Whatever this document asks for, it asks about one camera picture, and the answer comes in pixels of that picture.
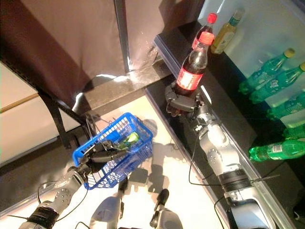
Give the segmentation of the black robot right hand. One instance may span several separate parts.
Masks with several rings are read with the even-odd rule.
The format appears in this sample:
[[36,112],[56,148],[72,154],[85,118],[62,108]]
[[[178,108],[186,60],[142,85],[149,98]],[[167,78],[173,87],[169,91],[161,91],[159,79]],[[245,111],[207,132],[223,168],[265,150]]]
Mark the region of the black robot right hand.
[[204,101],[199,94],[195,98],[177,94],[174,89],[175,86],[176,82],[172,82],[165,88],[166,112],[172,117],[180,116],[183,113],[193,114],[195,110],[204,105]]

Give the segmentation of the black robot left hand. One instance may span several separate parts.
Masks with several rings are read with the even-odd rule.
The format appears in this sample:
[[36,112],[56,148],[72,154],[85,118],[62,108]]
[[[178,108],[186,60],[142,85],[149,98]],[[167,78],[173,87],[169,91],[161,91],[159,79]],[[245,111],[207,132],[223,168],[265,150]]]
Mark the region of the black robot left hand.
[[119,159],[128,154],[129,149],[126,146],[115,146],[110,140],[99,142],[89,148],[80,160],[91,169],[92,173],[100,171],[108,161]]

